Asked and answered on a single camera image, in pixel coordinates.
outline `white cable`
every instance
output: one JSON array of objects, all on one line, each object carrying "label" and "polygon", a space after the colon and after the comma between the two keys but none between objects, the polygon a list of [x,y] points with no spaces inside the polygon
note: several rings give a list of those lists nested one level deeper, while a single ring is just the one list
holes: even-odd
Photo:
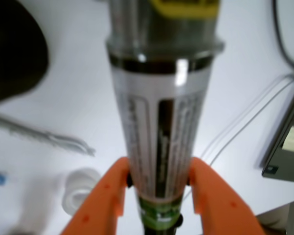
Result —
[{"label": "white cable", "polygon": [[[211,142],[210,144],[205,148],[203,154],[200,156],[201,159],[203,160],[207,160],[209,158],[209,156],[211,156],[211,152],[213,153],[214,150],[216,150],[216,147],[218,146],[218,144],[224,140],[224,138],[233,130],[235,129],[241,122],[242,120],[245,119],[245,117],[247,117],[251,111],[254,110],[255,107],[257,107],[258,104],[260,104],[267,96],[268,94],[270,94],[270,92],[272,92],[274,90],[274,88],[276,88],[277,86],[279,86],[282,82],[284,82],[286,79],[288,79],[289,81],[287,82],[286,85],[284,85],[282,88],[280,88],[278,91],[276,91],[269,100],[267,100],[267,102],[261,106],[261,108],[258,109],[258,111],[247,121],[245,122],[243,125],[241,125],[241,127],[239,128],[239,130],[237,130],[235,133],[233,133],[228,140],[226,141],[226,143],[219,148],[218,151],[216,151],[217,153],[214,155],[213,159],[210,162],[210,166],[215,162],[215,160],[219,157],[219,155],[221,154],[221,152],[271,103],[271,101],[273,101],[285,88],[287,88],[290,84],[292,84],[294,82],[294,77],[292,75],[287,75],[284,76],[282,78],[278,78],[276,79],[273,83],[271,83],[267,88],[265,88],[264,91],[261,92],[260,94],[260,98],[256,98],[251,105],[249,105],[246,110],[244,110],[240,115],[238,115],[237,118],[235,118],[226,128],[224,128]],[[183,201],[187,199],[187,197],[191,194],[191,190],[184,196]]]},{"label": "white cable", "polygon": [[259,105],[264,98],[276,88],[279,84],[281,84],[284,80],[288,79],[290,76],[286,75],[283,77],[279,77],[275,79],[272,83],[269,84],[249,105],[246,106],[246,109],[241,112],[235,119],[233,119],[228,126],[226,126],[211,142],[203,153],[201,154],[200,158],[202,160],[206,160],[210,155],[211,152],[216,148],[216,146],[224,139],[224,137],[231,131],[235,126],[239,124],[245,117],[247,117],[250,112]]}]

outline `black stripe on label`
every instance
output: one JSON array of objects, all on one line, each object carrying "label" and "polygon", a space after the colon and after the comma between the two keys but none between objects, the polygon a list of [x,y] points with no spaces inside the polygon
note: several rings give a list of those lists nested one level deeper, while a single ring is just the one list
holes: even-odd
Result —
[{"label": "black stripe on label", "polygon": [[165,197],[169,168],[169,151],[174,113],[174,100],[162,100],[158,107],[156,197]]},{"label": "black stripe on label", "polygon": [[[130,72],[140,72],[147,74],[174,74],[177,71],[176,60],[146,61],[139,62],[135,59],[120,58],[109,54],[110,63]],[[189,60],[188,72],[201,70],[212,63],[213,57]]]}]

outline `yellow label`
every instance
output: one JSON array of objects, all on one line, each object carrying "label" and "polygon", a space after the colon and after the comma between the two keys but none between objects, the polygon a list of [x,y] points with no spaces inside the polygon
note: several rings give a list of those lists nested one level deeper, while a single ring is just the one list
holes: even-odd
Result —
[{"label": "yellow label", "polygon": [[213,18],[219,0],[150,0],[157,11],[170,18]]}]

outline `cylindrical canister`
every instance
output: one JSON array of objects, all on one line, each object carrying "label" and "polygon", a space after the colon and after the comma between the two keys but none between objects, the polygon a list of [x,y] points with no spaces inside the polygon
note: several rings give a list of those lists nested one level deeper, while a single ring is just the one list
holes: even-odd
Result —
[{"label": "cylindrical canister", "polygon": [[211,64],[219,0],[110,0],[107,48],[145,227],[179,218]]}]

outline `white table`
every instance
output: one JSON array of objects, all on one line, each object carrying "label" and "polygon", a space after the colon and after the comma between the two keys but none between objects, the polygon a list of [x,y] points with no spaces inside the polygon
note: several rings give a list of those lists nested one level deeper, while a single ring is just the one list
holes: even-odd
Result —
[{"label": "white table", "polygon": [[[0,170],[8,175],[6,186],[0,187],[0,235],[18,224],[54,235],[70,219],[61,208],[65,175],[85,166],[104,174],[126,154],[104,45],[108,11],[106,3],[93,0],[21,2],[45,34],[50,67],[35,90],[0,103],[0,114],[80,137],[97,151],[95,158],[89,158],[0,130]],[[274,44],[268,11],[263,0],[222,4],[218,34],[226,48],[214,63],[195,156],[262,89],[290,72]],[[293,182],[263,178],[258,166],[290,93],[291,88],[282,92],[213,164],[255,214],[294,201]],[[42,209],[41,215],[33,212]],[[191,197],[183,203],[182,213],[185,220],[178,234],[200,234],[200,218],[193,213]],[[117,234],[142,234],[133,189],[126,194]]]}]

